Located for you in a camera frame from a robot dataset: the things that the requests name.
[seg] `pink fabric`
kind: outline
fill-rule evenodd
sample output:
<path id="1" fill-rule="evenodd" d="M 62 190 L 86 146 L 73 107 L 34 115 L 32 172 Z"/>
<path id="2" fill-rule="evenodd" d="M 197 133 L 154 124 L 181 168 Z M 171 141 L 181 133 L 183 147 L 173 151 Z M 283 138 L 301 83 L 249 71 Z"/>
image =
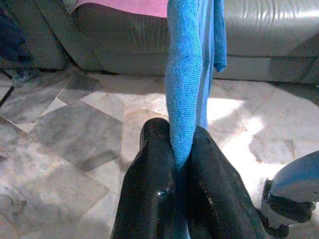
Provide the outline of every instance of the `pink fabric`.
<path id="1" fill-rule="evenodd" d="M 126 12 L 166 17 L 167 2 L 168 0 L 78 0 L 74 9 L 85 3 L 97 3 Z"/>

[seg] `marble floor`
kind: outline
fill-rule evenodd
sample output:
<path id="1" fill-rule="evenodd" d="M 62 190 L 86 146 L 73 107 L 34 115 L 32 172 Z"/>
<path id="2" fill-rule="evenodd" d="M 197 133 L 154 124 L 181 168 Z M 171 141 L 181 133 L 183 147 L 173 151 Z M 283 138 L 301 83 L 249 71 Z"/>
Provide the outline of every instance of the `marble floor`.
<path id="1" fill-rule="evenodd" d="M 167 110 L 162 78 L 69 67 L 16 88 L 0 115 L 4 238 L 108 239 L 142 125 Z M 257 207 L 266 178 L 319 150 L 316 86 L 214 80 L 208 118 Z M 289 238 L 318 233 L 317 209 Z"/>

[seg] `blue cloth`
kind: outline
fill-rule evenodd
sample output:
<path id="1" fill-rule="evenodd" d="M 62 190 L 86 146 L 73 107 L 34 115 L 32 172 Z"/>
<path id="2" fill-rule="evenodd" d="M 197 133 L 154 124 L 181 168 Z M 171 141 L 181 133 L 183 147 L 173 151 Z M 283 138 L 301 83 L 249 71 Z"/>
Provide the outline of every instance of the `blue cloth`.
<path id="1" fill-rule="evenodd" d="M 177 207 L 175 238 L 189 238 L 186 210 L 186 161 L 195 125 L 207 128 L 207 100 L 213 68 L 226 68 L 223 0 L 169 0 L 170 48 L 166 101 L 174 151 Z"/>

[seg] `pink cushion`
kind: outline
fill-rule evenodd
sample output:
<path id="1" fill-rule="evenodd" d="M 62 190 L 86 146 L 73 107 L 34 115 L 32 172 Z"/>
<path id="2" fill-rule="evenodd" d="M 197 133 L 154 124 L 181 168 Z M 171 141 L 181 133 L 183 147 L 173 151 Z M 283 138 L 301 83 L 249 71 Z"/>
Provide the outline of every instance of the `pink cushion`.
<path id="1" fill-rule="evenodd" d="M 166 17 L 167 2 L 168 0 L 78 0 L 74 9 L 85 3 L 97 3 L 126 12 Z"/>

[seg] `black object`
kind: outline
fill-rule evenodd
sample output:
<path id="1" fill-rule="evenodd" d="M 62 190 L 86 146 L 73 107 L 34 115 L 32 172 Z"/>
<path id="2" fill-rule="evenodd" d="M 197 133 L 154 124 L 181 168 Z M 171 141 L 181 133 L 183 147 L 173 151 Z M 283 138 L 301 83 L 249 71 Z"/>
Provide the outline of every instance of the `black object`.
<path id="1" fill-rule="evenodd" d="M 266 238 L 239 173 L 201 127 L 194 135 L 187 196 L 192 239 Z"/>
<path id="2" fill-rule="evenodd" d="M 169 124 L 156 118 L 142 129 L 140 151 L 125 175 L 111 238 L 173 238 L 174 211 L 174 157 Z"/>

